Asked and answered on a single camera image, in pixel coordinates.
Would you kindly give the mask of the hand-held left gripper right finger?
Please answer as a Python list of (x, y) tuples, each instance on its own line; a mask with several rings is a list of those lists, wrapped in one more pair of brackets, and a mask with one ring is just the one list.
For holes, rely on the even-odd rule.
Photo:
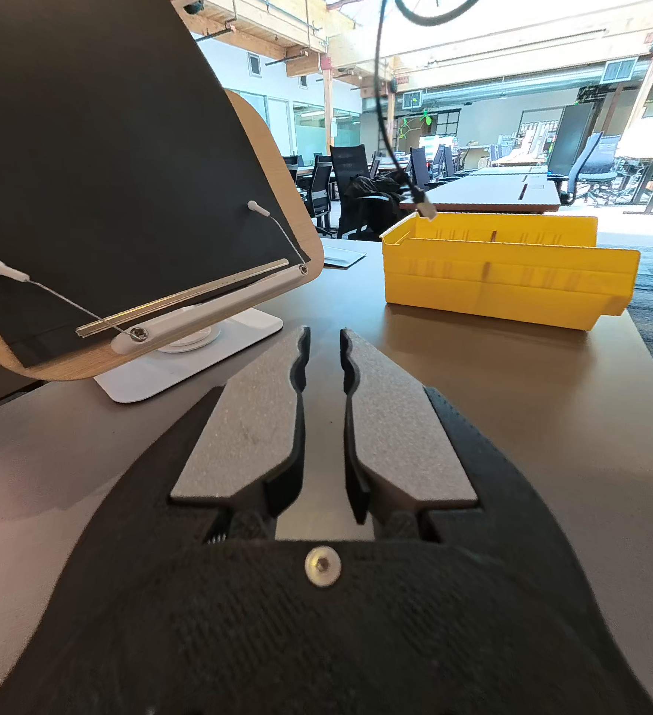
[(356, 332), (340, 332), (344, 462), (357, 523), (472, 508), (478, 498), (426, 388)]

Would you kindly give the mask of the grey office chair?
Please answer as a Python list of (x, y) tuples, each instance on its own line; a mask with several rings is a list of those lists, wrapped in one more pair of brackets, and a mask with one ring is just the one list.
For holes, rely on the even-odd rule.
[(615, 159), (622, 135), (607, 135), (598, 131), (590, 135), (567, 175), (566, 187), (557, 185), (560, 204), (571, 206), (576, 199), (594, 203), (609, 200), (612, 184), (617, 178)]

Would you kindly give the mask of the large black screen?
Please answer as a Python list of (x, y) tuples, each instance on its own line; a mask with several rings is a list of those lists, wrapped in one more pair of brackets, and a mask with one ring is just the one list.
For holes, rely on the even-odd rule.
[(594, 103), (571, 104), (564, 108), (550, 157), (547, 160), (547, 178), (564, 179), (570, 174), (590, 136)]

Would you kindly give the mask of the long wooden table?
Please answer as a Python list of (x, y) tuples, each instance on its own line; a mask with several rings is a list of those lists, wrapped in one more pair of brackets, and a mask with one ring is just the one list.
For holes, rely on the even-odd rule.
[(439, 212), (542, 215), (561, 208), (544, 166), (478, 169), (424, 192)]

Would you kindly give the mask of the black wooden-rimmed board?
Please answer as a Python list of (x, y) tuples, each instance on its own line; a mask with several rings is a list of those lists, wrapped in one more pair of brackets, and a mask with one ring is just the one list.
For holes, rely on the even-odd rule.
[[(0, 1), (0, 260), (127, 329), (235, 292), (320, 238), (257, 111), (169, 1)], [(0, 365), (35, 380), (129, 361), (117, 331), (0, 277)]]

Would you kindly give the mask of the black office chair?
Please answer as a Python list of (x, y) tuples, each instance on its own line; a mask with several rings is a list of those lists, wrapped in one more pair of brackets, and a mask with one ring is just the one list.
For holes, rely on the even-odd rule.
[(370, 165), (363, 144), (330, 148), (332, 169), (340, 197), (346, 194), (351, 181), (357, 177), (370, 178)]

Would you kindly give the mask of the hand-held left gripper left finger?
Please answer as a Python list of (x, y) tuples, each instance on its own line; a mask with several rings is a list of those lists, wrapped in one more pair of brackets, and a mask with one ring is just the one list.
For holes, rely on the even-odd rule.
[(297, 327), (227, 381), (171, 490), (172, 503), (277, 518), (296, 501), (310, 348), (310, 328)]

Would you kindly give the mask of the yellow plastic bin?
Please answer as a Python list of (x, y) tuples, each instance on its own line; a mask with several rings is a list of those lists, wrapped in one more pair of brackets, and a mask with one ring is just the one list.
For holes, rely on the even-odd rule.
[(382, 234), (385, 299), (589, 331), (633, 298), (641, 253), (598, 246), (595, 217), (411, 213)]

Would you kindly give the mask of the black jacket on chair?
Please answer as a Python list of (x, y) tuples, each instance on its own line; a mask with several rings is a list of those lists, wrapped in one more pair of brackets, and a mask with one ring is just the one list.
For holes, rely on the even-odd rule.
[(405, 216), (400, 188), (390, 176), (350, 179), (340, 193), (341, 234), (359, 233), (366, 227), (372, 234), (380, 236), (400, 222)]

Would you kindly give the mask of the silver air duct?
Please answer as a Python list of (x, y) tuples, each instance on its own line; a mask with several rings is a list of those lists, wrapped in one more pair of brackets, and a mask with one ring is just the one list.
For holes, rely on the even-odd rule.
[(423, 109), (438, 104), (452, 105), (537, 92), (556, 92), (589, 85), (612, 85), (644, 78), (649, 57), (624, 58), (554, 71), (502, 76), (459, 85), (443, 85), (404, 92), (396, 98), (399, 111)]

